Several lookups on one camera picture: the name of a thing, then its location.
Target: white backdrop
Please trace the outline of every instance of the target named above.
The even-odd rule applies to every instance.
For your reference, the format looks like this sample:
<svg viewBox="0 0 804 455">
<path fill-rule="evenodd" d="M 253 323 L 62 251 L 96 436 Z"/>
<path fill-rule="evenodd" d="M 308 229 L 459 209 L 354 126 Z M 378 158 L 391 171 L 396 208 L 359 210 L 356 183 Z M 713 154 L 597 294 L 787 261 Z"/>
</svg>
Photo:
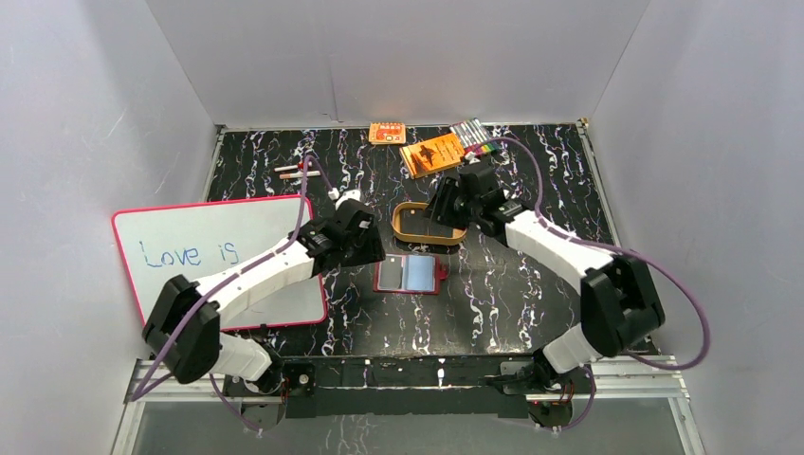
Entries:
<svg viewBox="0 0 804 455">
<path fill-rule="evenodd" d="M 804 4 L 653 0 L 592 116 L 626 246 L 697 292 L 685 373 L 707 453 L 804 453 Z M 658 340 L 701 329 L 666 282 Z"/>
<path fill-rule="evenodd" d="M 109 453 L 147 352 L 110 218 L 197 201 L 215 130 L 144 2 L 3 6 L 0 453 Z"/>
<path fill-rule="evenodd" d="M 649 0 L 148 0 L 216 124 L 572 121 Z"/>
</svg>

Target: black marble surface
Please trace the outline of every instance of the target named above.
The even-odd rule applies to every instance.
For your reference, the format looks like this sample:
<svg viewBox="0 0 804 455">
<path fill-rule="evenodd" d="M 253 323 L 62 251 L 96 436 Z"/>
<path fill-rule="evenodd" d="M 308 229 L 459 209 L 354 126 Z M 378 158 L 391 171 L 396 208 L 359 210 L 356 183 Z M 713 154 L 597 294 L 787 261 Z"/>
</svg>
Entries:
<svg viewBox="0 0 804 455">
<path fill-rule="evenodd" d="M 542 211 L 578 236 L 610 243 L 612 236 L 574 124 L 498 125 L 493 136 L 515 137 L 536 155 L 544 173 Z M 448 133 L 446 127 L 408 129 L 408 143 Z M 299 181 L 273 172 L 318 157 L 341 190 L 360 188 L 375 210 L 386 252 L 445 253 L 393 237 L 393 208 L 427 202 L 438 174 L 409 179 L 398 146 L 374 146 L 368 129 L 225 132 L 209 201 L 292 194 Z M 512 196 L 535 200 L 536 178 L 527 156 L 510 149 L 495 158 Z M 319 178 L 308 197 L 316 214 L 334 210 Z M 328 318 L 268 333 L 281 355 L 474 355 L 533 351 L 578 322 L 575 290 L 551 270 L 486 239 L 472 228 L 452 254 L 439 254 L 449 277 L 438 296 L 379 294 L 373 265 L 324 277 Z M 260 337 L 259 331 L 250 333 Z"/>
</svg>

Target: orange card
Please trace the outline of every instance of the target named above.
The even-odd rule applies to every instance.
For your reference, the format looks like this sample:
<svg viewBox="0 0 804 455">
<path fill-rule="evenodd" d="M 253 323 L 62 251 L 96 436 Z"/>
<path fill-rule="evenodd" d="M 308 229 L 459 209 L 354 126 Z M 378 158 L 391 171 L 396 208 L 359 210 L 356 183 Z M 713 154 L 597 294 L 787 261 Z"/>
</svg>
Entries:
<svg viewBox="0 0 804 455">
<path fill-rule="evenodd" d="M 369 127 L 369 142 L 375 145 L 404 144 L 405 123 L 372 123 Z"/>
</svg>

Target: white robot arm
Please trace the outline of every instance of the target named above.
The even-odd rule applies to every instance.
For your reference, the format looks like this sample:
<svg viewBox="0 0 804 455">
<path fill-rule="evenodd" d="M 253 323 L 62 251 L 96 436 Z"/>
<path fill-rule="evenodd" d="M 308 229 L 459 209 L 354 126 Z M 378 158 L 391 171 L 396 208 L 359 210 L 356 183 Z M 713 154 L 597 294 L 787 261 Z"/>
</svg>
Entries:
<svg viewBox="0 0 804 455">
<path fill-rule="evenodd" d="M 223 373 L 253 382 L 261 391 L 282 380 L 282 361 L 274 350 L 253 339 L 220 332 L 221 325 L 279 289 L 316 277 L 339 266 L 371 264 L 385 252 L 371 210 L 358 191 L 347 191 L 336 202 L 335 215 L 301 226 L 295 241 L 283 239 L 242 264 L 194 282 L 179 275 L 168 280 L 142 331 L 154 352 L 194 306 L 209 296 L 189 319 L 164 362 L 181 384 L 207 373 Z M 229 284 L 233 278 L 237 281 Z"/>
<path fill-rule="evenodd" d="M 665 321 L 647 264 L 571 242 L 569 232 L 508 199 L 488 161 L 462 167 L 459 179 L 443 177 L 425 213 L 451 228 L 477 225 L 553 270 L 580 296 L 580 323 L 537 350 L 522 379 L 550 387 L 581 365 L 620 355 Z"/>
</svg>

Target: orange box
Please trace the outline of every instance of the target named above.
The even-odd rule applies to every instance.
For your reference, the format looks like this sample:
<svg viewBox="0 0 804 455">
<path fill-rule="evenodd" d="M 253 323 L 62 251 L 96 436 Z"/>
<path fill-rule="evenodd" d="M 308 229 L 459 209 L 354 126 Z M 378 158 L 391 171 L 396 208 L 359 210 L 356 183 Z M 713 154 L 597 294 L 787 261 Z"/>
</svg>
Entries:
<svg viewBox="0 0 804 455">
<path fill-rule="evenodd" d="M 405 123 L 372 123 L 369 127 L 369 142 L 374 145 L 404 144 Z"/>
<path fill-rule="evenodd" d="M 411 178 L 419 178 L 461 164 L 464 147 L 454 133 L 399 148 Z"/>
</svg>

